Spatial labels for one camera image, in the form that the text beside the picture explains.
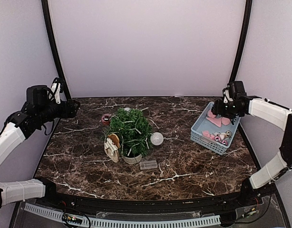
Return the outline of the clear string light garland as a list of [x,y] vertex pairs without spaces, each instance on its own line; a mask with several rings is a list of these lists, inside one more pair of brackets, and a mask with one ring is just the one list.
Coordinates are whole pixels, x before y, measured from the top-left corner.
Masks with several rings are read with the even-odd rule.
[[104,152],[114,162],[123,159],[136,164],[146,157],[153,146],[163,143],[161,133],[153,132],[142,110],[119,108],[114,114],[101,117],[104,129]]

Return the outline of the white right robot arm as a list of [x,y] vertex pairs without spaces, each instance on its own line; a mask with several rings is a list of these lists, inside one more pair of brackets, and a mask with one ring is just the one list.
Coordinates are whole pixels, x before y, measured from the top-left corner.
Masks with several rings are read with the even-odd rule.
[[278,180],[292,169],[292,109],[267,98],[248,95],[242,81],[232,81],[223,89],[223,97],[214,102],[212,112],[231,121],[250,115],[280,130],[279,135],[265,134],[267,139],[280,143],[277,154],[247,179],[244,190],[236,196],[239,205],[247,206],[255,198],[254,190]]

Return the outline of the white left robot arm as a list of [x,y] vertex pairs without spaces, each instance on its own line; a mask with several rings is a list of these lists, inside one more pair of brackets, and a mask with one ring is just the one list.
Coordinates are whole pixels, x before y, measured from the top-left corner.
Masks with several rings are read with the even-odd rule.
[[[61,92],[61,82],[54,82],[51,87],[35,85],[27,88],[22,109],[12,113],[0,131],[0,166],[36,130],[44,129],[46,123],[77,115],[80,102],[72,99],[62,101]],[[49,206],[57,207],[61,197],[55,190],[56,185],[45,178],[0,182],[0,208],[34,198],[42,198]]]

